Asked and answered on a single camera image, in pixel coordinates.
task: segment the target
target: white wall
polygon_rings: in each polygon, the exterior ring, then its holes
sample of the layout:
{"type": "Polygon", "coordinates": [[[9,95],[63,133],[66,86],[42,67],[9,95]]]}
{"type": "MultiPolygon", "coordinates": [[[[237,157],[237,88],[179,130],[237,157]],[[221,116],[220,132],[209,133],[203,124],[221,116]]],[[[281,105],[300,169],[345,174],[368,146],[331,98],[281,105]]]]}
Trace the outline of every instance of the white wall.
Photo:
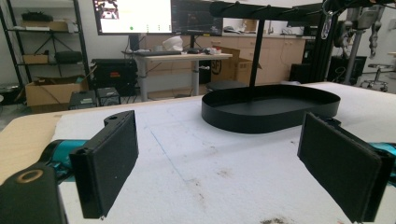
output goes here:
{"type": "MultiPolygon", "coordinates": [[[[242,0],[242,4],[252,4],[252,5],[271,5],[274,7],[292,7],[297,5],[314,4],[319,3],[321,0],[242,0]]],[[[110,35],[103,36],[98,35],[96,31],[96,25],[93,15],[93,5],[90,0],[80,0],[80,14],[82,18],[83,30],[85,35],[85,43],[87,47],[87,54],[89,61],[91,59],[97,58],[122,58],[122,50],[125,49],[127,43],[127,36],[124,35],[110,35]]],[[[388,24],[390,19],[396,18],[395,11],[387,8],[385,10],[384,16],[382,18],[383,27],[379,31],[378,39],[378,49],[377,56],[374,60],[367,60],[368,63],[381,62],[381,63],[394,63],[394,59],[387,55],[390,51],[396,51],[396,30],[388,31],[388,24]]],[[[240,24],[241,21],[225,19],[224,25],[227,24],[240,24]]],[[[286,27],[284,21],[273,21],[275,33],[281,33],[281,30],[286,27]]],[[[361,39],[361,46],[358,51],[358,55],[368,56],[370,50],[368,49],[368,38],[369,31],[363,35],[361,39]]],[[[7,48],[7,42],[4,34],[0,34],[0,54],[2,60],[0,61],[0,84],[17,82],[15,75],[15,70],[10,59],[10,54],[7,48]]],[[[364,72],[371,71],[371,69],[365,68],[364,72]]]]}

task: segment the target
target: white table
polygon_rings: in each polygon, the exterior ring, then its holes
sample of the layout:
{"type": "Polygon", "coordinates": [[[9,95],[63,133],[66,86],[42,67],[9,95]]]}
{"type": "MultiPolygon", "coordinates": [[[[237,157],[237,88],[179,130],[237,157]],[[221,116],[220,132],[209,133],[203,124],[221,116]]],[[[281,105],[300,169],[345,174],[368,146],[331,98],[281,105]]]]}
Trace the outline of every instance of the white table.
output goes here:
{"type": "Polygon", "coordinates": [[[232,54],[215,54],[215,55],[207,55],[207,54],[180,54],[180,55],[163,55],[163,56],[135,56],[138,67],[138,82],[140,86],[140,94],[143,102],[146,102],[148,99],[148,84],[147,84],[147,63],[171,63],[171,62],[194,62],[194,67],[192,68],[192,95],[198,95],[199,91],[199,61],[205,60],[223,60],[232,57],[232,54]]]}
{"type": "MultiPolygon", "coordinates": [[[[342,127],[367,142],[396,141],[396,95],[334,83],[342,127]]],[[[89,139],[103,118],[136,113],[139,158],[104,221],[82,218],[75,183],[60,186],[70,223],[350,223],[297,157],[301,126],[241,134],[201,118],[202,97],[33,115],[0,133],[0,183],[35,162],[52,139],[89,139]]],[[[375,223],[396,221],[387,186],[375,223]]]]}

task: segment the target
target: desk leg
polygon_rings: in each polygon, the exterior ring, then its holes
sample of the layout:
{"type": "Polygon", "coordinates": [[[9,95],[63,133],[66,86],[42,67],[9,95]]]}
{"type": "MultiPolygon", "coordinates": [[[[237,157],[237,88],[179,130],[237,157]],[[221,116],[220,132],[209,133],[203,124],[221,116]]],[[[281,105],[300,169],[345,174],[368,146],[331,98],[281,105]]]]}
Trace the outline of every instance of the desk leg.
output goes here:
{"type": "Polygon", "coordinates": [[[138,82],[140,87],[140,97],[142,102],[148,100],[148,87],[147,87],[147,75],[146,75],[146,63],[143,60],[137,60],[138,65],[138,82]]]}
{"type": "Polygon", "coordinates": [[[196,96],[199,94],[199,61],[194,62],[194,68],[192,69],[192,95],[196,96]]]}

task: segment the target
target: black tray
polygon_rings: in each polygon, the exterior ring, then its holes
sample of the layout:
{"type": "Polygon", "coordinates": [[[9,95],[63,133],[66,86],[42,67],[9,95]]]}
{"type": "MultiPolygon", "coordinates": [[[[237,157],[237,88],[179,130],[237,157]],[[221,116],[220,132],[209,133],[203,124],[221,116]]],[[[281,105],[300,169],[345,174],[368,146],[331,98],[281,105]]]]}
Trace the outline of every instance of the black tray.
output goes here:
{"type": "Polygon", "coordinates": [[[234,133],[270,133],[303,123],[305,111],[337,114],[341,98],[333,93],[291,85],[212,91],[202,99],[202,118],[234,133]]]}

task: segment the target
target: white desk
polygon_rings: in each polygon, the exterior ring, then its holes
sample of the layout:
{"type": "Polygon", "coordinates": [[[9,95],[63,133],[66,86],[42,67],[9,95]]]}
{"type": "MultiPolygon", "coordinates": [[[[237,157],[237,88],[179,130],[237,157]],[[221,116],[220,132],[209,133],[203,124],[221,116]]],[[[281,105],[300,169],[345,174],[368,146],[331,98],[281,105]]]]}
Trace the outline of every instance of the white desk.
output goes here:
{"type": "Polygon", "coordinates": [[[138,81],[140,86],[140,94],[143,102],[148,99],[148,86],[147,86],[147,71],[146,63],[171,63],[171,62],[183,62],[190,61],[194,62],[194,67],[192,68],[192,95],[198,95],[199,91],[199,61],[204,60],[223,60],[232,57],[232,54],[185,54],[185,55],[164,55],[164,56],[150,56],[141,57],[135,56],[138,67],[138,81]]]}
{"type": "MultiPolygon", "coordinates": [[[[342,127],[368,142],[396,141],[396,95],[334,83],[342,127]]],[[[201,118],[201,97],[27,116],[0,133],[0,183],[35,162],[51,137],[88,139],[103,118],[133,109],[139,158],[104,221],[83,219],[74,183],[60,186],[70,223],[350,223],[297,157],[301,126],[229,133],[201,118]]],[[[396,221],[388,186],[375,223],[396,221]]]]}

